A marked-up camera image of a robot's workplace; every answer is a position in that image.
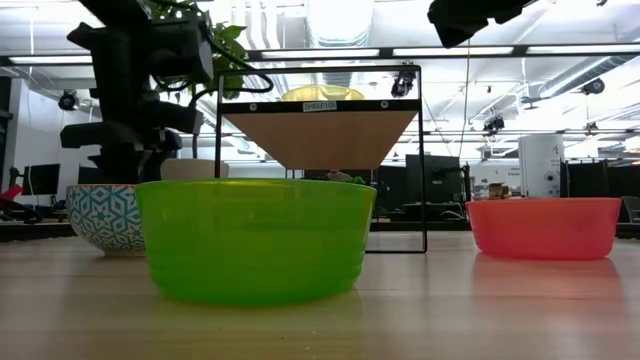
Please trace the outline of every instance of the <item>white wall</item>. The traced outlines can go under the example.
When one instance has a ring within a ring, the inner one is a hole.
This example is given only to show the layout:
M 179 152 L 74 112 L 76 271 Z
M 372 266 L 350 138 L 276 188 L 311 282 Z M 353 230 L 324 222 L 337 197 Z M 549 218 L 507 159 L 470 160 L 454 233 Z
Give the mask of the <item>white wall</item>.
M 81 149 L 62 149 L 60 131 L 66 125 L 89 121 L 89 115 L 82 111 L 63 112 L 58 108 L 57 99 L 29 90 L 24 80 L 12 83 L 10 111 L 14 119 L 9 122 L 9 139 L 3 169 L 3 191 L 9 185 L 9 168 L 15 166 L 24 171 L 25 166 L 61 164 L 57 198 L 63 200 L 66 188 L 77 184 L 78 168 L 95 165 L 87 156 L 97 155 L 98 146 Z M 23 204 L 50 204 L 49 196 L 20 196 L 16 199 Z
M 482 162 L 469 167 L 469 175 L 474 177 L 474 185 L 488 185 L 504 183 L 512 188 L 520 186 L 520 163 L 513 162 Z

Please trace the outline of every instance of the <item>black stand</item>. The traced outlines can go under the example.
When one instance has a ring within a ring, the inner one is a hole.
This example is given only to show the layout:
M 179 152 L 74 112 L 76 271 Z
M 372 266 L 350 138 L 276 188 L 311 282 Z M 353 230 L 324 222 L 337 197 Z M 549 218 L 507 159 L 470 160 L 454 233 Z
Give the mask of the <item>black stand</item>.
M 418 112 L 419 151 L 422 177 L 422 249 L 420 250 L 367 250 L 367 253 L 421 253 L 427 251 L 427 221 L 425 213 L 426 184 L 424 182 L 424 126 L 422 123 L 422 72 L 417 65 L 391 65 L 391 66 L 336 66 L 314 68 L 276 68 L 235 70 L 219 74 L 218 77 L 218 106 L 216 109 L 216 164 L 215 177 L 220 177 L 221 149 L 222 149 L 222 121 L 224 114 L 262 114 L 262 113 L 303 113 L 304 102 L 273 102 L 273 103 L 223 103 L 225 76 L 249 76 L 249 75 L 278 75 L 278 74 L 314 74 L 314 73 L 340 73 L 340 72 L 415 72 L 416 85 L 418 87 L 418 99 L 409 100 L 363 100 L 363 101 L 335 101 L 337 112 L 340 111 L 398 111 L 415 110 Z

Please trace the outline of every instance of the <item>pink bowl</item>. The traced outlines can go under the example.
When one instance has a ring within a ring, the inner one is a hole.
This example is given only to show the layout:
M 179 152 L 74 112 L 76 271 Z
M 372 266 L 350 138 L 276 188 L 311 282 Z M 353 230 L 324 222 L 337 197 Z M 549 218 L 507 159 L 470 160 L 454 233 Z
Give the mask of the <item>pink bowl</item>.
M 611 252 L 620 199 L 548 198 L 467 203 L 473 236 L 488 255 L 592 260 Z

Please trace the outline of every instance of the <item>plastic bowl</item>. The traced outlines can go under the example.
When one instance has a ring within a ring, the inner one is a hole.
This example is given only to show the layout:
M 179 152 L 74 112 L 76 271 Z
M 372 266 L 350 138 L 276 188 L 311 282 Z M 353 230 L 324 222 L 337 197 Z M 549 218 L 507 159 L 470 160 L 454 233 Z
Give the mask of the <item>plastic bowl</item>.
M 353 286 L 373 188 L 308 180 L 138 185 L 151 277 L 188 302 L 277 304 Z
M 478 248 L 492 256 L 592 260 L 609 254 L 620 199 L 548 198 L 467 203 Z

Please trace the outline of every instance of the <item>label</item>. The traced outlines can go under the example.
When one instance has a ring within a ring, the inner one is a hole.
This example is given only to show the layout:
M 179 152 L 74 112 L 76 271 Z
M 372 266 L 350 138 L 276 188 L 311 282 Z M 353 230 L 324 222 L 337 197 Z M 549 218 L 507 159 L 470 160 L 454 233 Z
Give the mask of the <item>label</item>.
M 335 101 L 318 101 L 302 104 L 303 112 L 314 111 L 335 111 L 338 110 L 338 103 Z

